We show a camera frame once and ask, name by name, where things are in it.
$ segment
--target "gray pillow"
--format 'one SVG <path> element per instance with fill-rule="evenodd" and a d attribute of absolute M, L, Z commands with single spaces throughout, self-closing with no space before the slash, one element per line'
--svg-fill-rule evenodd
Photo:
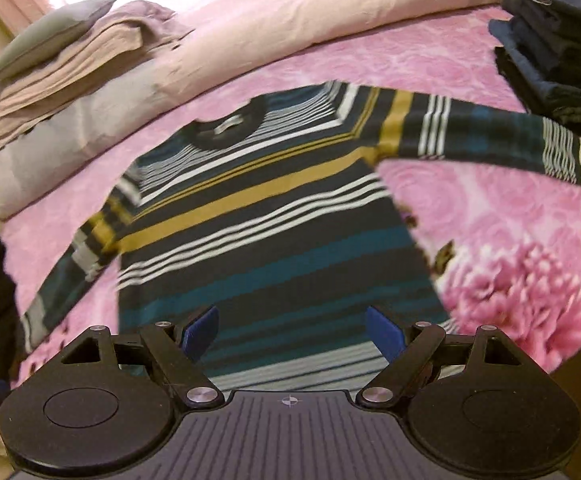
<path fill-rule="evenodd" d="M 116 0 L 85 0 L 55 9 L 31 23 L 0 56 L 0 79 L 12 77 L 54 57 L 87 33 Z"/>

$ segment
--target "black crew neck collar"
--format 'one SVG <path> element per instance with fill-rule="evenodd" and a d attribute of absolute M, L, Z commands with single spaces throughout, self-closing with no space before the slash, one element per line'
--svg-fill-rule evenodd
<path fill-rule="evenodd" d="M 192 121 L 182 128 L 182 134 L 200 150 L 224 150 L 255 132 L 264 122 L 265 115 L 266 97 L 260 95 L 222 118 L 208 122 Z M 231 119 L 241 122 L 221 131 L 222 124 Z"/>

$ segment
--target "stack of folded clothes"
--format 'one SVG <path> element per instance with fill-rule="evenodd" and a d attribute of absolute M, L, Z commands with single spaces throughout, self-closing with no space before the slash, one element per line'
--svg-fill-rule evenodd
<path fill-rule="evenodd" d="M 581 135 L 581 0 L 504 0 L 489 30 L 499 73 L 526 109 Z"/>
<path fill-rule="evenodd" d="M 192 28 L 171 9 L 138 0 L 56 9 L 21 32 L 0 56 L 0 148 L 80 97 L 159 52 Z"/>

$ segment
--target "striped sweater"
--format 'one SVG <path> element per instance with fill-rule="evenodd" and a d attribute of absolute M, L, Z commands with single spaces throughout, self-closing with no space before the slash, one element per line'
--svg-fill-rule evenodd
<path fill-rule="evenodd" d="M 363 312 L 446 314 L 373 167 L 468 160 L 581 186 L 581 139 L 545 118 L 344 82 L 253 98 L 140 156 L 22 317 L 31 352 L 117 254 L 120 331 L 207 304 L 218 386 L 355 389 L 384 366 Z"/>

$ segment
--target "pink bedsheet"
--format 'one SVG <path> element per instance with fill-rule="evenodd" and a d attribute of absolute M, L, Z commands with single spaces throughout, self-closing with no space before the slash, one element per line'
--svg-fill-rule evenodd
<path fill-rule="evenodd" d="M 333 78 L 522 111 L 494 66 L 491 18 L 507 14 L 495 7 L 465 10 L 316 46 L 145 126 L 5 225 L 6 270 L 18 285 L 19 309 L 27 308 L 75 230 L 101 207 L 131 161 L 195 118 L 211 120 L 257 94 Z M 581 188 L 522 171 L 443 161 L 385 161 L 379 172 L 395 200 L 416 216 L 413 235 L 422 247 L 434 254 L 454 241 L 458 256 L 439 288 L 460 327 L 498 324 L 547 370 L 581 347 Z M 103 273 L 23 364 L 22 378 L 88 326 L 116 330 L 116 272 L 112 264 Z M 498 287 L 515 294 L 504 297 Z"/>

